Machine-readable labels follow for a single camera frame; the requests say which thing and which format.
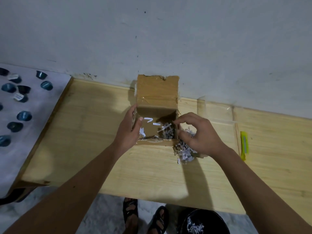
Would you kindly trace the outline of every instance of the person's left hand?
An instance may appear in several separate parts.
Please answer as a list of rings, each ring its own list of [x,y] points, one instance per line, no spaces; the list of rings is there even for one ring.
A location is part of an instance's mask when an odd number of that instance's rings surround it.
[[[125,152],[127,152],[130,148],[132,148],[138,140],[140,128],[142,126],[143,118],[140,117],[134,128],[133,125],[133,112],[135,111],[137,105],[134,104],[131,108],[126,112],[124,119],[121,121],[119,128],[116,133],[116,137],[111,144],[114,149],[116,149],[118,157],[122,156]]]

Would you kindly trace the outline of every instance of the cardboard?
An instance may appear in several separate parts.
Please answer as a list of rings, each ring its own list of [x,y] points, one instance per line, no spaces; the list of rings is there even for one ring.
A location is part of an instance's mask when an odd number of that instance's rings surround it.
[[[134,122],[139,117],[152,118],[143,120],[142,128],[146,137],[140,135],[137,144],[141,145],[169,145],[174,146],[179,142],[177,126],[173,121],[178,117],[178,76],[145,76],[138,75],[137,81],[137,109]],[[165,123],[171,123],[174,129],[173,139],[163,139],[163,134],[157,132]]]

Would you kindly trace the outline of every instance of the white wall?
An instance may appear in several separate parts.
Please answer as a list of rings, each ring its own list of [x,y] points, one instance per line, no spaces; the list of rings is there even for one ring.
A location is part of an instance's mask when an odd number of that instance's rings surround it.
[[[312,118],[312,0],[1,0],[0,62]]]

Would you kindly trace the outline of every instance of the hand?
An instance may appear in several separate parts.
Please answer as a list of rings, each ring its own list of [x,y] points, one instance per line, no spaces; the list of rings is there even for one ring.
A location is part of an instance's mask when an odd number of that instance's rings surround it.
[[[138,140],[143,118],[140,117],[132,129],[133,112],[135,111],[136,107],[137,105],[135,104],[126,112],[124,119],[119,125],[116,137],[111,144],[111,146],[117,150],[119,157],[132,148]]]
[[[223,149],[228,148],[222,142],[208,119],[189,112],[181,115],[174,121],[175,124],[184,122],[195,126],[197,132],[193,138],[183,130],[178,130],[178,135],[190,148],[198,153],[213,157],[222,153]]]

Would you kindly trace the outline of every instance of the person's right hand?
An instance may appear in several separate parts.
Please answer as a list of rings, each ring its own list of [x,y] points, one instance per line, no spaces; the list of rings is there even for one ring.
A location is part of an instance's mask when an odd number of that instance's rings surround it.
[[[213,157],[222,153],[225,148],[228,148],[222,142],[208,119],[189,112],[181,115],[174,121],[175,124],[184,122],[186,122],[186,124],[193,125],[197,129],[196,135],[192,138],[189,133],[183,130],[178,130],[178,135],[196,152]]]

